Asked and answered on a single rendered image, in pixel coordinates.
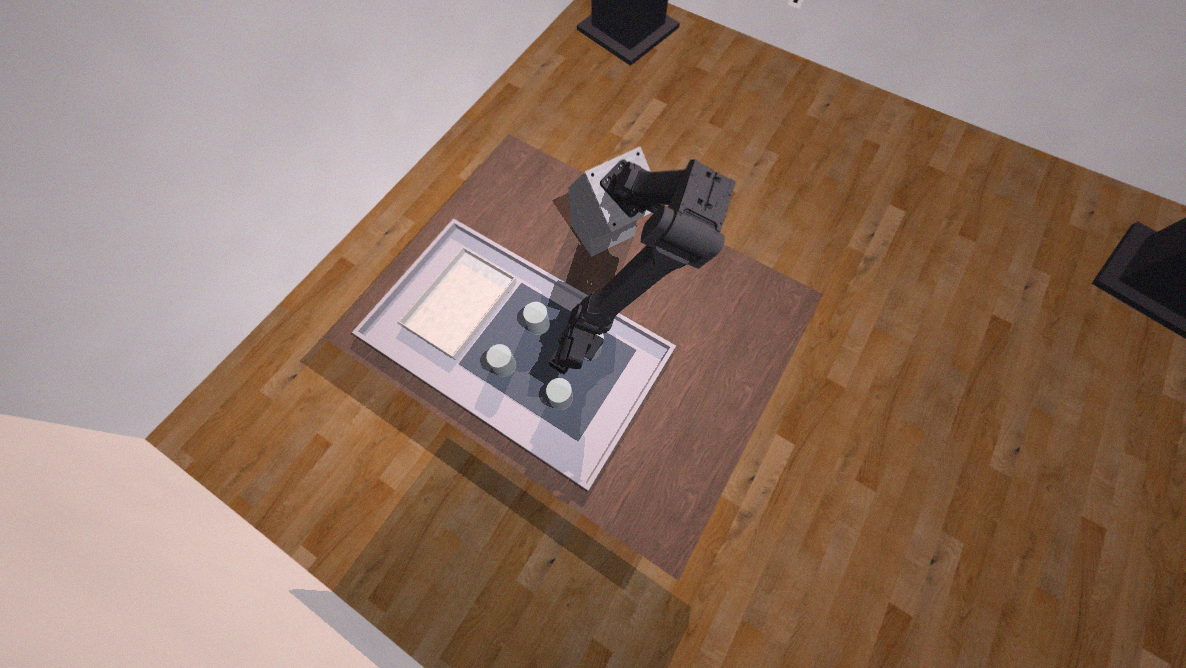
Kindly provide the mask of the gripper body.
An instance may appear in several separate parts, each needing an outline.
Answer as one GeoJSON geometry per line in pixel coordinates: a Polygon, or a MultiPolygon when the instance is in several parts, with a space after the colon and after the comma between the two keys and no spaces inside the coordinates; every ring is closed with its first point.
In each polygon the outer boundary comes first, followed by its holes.
{"type": "MultiPolygon", "coordinates": [[[[562,333],[563,333],[563,332],[565,332],[565,330],[562,331],[562,333]]],[[[557,337],[557,342],[559,342],[559,344],[561,344],[561,343],[562,343],[562,341],[561,341],[561,335],[562,335],[562,333],[560,333],[560,335],[559,335],[559,337],[557,337]]],[[[588,352],[587,352],[587,354],[585,355],[585,357],[586,357],[586,358],[588,358],[588,360],[593,360],[593,357],[594,357],[594,356],[595,356],[595,354],[597,354],[597,350],[599,349],[599,346],[601,346],[601,345],[602,345],[602,341],[604,341],[604,339],[602,339],[602,337],[600,337],[600,336],[598,336],[597,333],[594,333],[594,336],[593,336],[593,341],[592,341],[592,344],[591,344],[591,346],[589,346],[589,350],[588,350],[588,352]]]]}

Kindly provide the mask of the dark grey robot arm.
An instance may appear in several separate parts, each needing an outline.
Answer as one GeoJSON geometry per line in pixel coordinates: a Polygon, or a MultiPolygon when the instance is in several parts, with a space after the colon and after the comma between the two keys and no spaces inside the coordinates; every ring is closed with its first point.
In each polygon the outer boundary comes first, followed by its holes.
{"type": "Polygon", "coordinates": [[[629,217],[645,210],[653,214],[640,234],[646,246],[608,284],[572,308],[562,343],[548,361],[553,370],[581,369],[594,333],[608,332],[616,314],[668,273],[686,265],[699,269],[721,252],[721,229],[735,183],[696,159],[682,170],[656,172],[621,159],[608,171],[600,186],[629,217]]]}

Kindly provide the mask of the clear glass jar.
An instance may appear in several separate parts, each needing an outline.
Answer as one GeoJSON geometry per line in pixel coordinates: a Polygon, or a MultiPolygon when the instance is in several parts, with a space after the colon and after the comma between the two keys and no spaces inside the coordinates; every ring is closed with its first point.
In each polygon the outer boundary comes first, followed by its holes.
{"type": "MultiPolygon", "coordinates": [[[[598,333],[597,333],[597,335],[598,335],[598,333]]],[[[598,335],[598,336],[602,337],[602,339],[604,339],[604,335],[602,335],[602,333],[601,333],[601,335],[598,335]]],[[[602,345],[601,345],[601,346],[599,346],[599,349],[597,350],[597,354],[595,354],[595,356],[593,357],[593,360],[597,360],[597,358],[599,357],[599,355],[601,354],[601,349],[602,349],[602,345]]],[[[584,360],[588,360],[588,358],[584,357],[584,360]]]]}
{"type": "Polygon", "coordinates": [[[510,349],[503,344],[497,344],[487,350],[487,363],[500,377],[511,375],[516,369],[516,361],[510,349]]]}
{"type": "Polygon", "coordinates": [[[553,378],[547,384],[546,393],[551,407],[557,411],[567,409],[573,401],[570,383],[565,378],[553,378]]]}
{"type": "Polygon", "coordinates": [[[529,303],[523,311],[527,327],[531,333],[546,333],[550,327],[546,305],[542,303],[529,303]]]}

